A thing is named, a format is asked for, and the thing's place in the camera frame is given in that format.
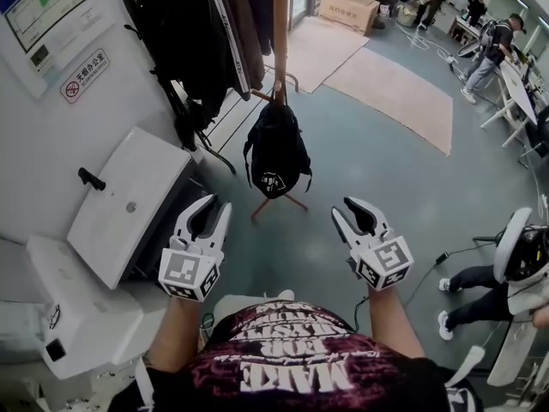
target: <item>black jacket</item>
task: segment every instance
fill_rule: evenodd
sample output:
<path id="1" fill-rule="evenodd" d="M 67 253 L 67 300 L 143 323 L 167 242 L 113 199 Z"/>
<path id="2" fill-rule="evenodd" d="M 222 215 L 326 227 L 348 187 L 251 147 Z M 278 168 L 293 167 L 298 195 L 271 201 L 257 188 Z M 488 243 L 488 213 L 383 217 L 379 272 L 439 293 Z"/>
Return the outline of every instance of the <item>black jacket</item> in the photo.
<path id="1" fill-rule="evenodd" d="M 248 0 L 229 0 L 229 4 L 248 66 L 250 85 L 256 90 L 261 90 L 265 66 L 250 3 Z"/>
<path id="2" fill-rule="evenodd" d="M 216 117 L 228 88 L 250 98 L 248 69 L 228 0 L 124 0 L 159 76 L 180 81 Z"/>
<path id="3" fill-rule="evenodd" d="M 263 55 L 270 55 L 275 48 L 273 0 L 250 0 L 251 13 L 256 23 L 257 38 Z"/>

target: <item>black backpack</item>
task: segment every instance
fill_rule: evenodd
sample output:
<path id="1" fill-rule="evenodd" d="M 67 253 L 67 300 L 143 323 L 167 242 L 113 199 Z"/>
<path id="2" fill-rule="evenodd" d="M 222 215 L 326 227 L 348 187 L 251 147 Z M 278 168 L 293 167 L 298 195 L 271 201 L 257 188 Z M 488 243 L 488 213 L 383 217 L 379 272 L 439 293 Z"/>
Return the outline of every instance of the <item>black backpack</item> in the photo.
<path id="1" fill-rule="evenodd" d="M 300 133 L 292 109 L 274 102 L 271 95 L 271 101 L 261 110 L 244 145 L 248 183 L 247 155 L 253 146 L 251 179 L 265 197 L 273 199 L 288 193 L 298 183 L 300 174 L 311 176 L 307 191 L 311 187 L 311 159 Z"/>

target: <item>black t-shirt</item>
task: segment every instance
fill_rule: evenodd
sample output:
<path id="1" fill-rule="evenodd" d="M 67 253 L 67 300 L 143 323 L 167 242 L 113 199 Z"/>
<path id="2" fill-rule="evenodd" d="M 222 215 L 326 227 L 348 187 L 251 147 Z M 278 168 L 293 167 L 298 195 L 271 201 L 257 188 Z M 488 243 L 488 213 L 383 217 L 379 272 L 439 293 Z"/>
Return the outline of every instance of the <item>black t-shirt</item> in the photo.
<path id="1" fill-rule="evenodd" d="M 497 65 L 500 65 L 505 59 L 505 54 L 499 49 L 499 45 L 504 45 L 510 51 L 512 40 L 513 28 L 509 21 L 504 20 L 499 22 L 494 30 L 492 45 L 486 50 L 486 57 Z"/>
<path id="2" fill-rule="evenodd" d="M 478 21 L 479 18 L 486 13 L 486 6 L 483 3 L 479 2 L 479 0 L 473 0 L 468 7 L 469 16 L 471 18 L 474 18 L 476 21 Z"/>
<path id="3" fill-rule="evenodd" d="M 223 319 L 206 348 L 177 374 L 149 370 L 154 409 L 204 410 L 482 410 L 467 381 L 410 359 L 342 319 L 302 302 L 274 301 Z M 136 384 L 110 412 L 142 405 Z"/>

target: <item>wooden coat stand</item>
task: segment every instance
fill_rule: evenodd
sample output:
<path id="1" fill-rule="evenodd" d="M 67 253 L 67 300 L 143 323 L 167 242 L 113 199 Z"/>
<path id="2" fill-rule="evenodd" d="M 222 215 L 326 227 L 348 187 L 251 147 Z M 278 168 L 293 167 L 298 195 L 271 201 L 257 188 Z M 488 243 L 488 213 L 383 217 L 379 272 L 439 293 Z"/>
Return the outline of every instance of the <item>wooden coat stand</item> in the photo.
<path id="1" fill-rule="evenodd" d="M 286 87 L 286 76 L 289 76 L 295 81 L 296 92 L 299 91 L 299 83 L 297 78 L 286 72 L 286 60 L 287 60 L 287 20 L 288 20 L 288 0 L 273 0 L 274 3 L 274 100 L 280 104 L 285 102 L 285 87 Z M 255 96 L 269 101 L 270 96 L 260 92 L 258 90 L 252 89 L 251 93 Z M 293 203 L 296 203 L 305 211 L 308 211 L 309 208 L 302 204 L 299 200 L 296 200 L 289 194 L 285 194 L 288 200 Z M 267 206 L 270 199 L 267 198 L 263 203 L 260 204 L 251 214 L 252 222 L 256 221 L 256 217 L 259 213 Z"/>

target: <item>sneaker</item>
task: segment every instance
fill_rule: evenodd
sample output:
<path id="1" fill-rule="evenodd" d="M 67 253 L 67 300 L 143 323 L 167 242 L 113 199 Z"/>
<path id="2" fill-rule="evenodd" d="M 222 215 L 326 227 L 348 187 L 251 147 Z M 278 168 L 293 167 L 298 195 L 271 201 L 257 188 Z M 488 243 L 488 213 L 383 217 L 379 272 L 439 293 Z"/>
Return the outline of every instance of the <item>sneaker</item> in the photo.
<path id="1" fill-rule="evenodd" d="M 467 87 L 462 88 L 462 95 L 465 96 L 465 99 L 468 100 L 471 104 L 477 103 L 477 100 L 474 98 L 473 93 L 468 90 Z"/>
<path id="2" fill-rule="evenodd" d="M 284 290 L 278 295 L 278 299 L 282 300 L 295 300 L 295 294 L 292 290 Z"/>
<path id="3" fill-rule="evenodd" d="M 452 338 L 454 337 L 454 333 L 446 328 L 447 320 L 447 312 L 440 312 L 440 314 L 438 314 L 438 334 L 446 341 L 452 340 Z"/>
<path id="4" fill-rule="evenodd" d="M 449 292 L 449 278 L 443 278 L 438 282 L 438 289 L 441 292 Z"/>

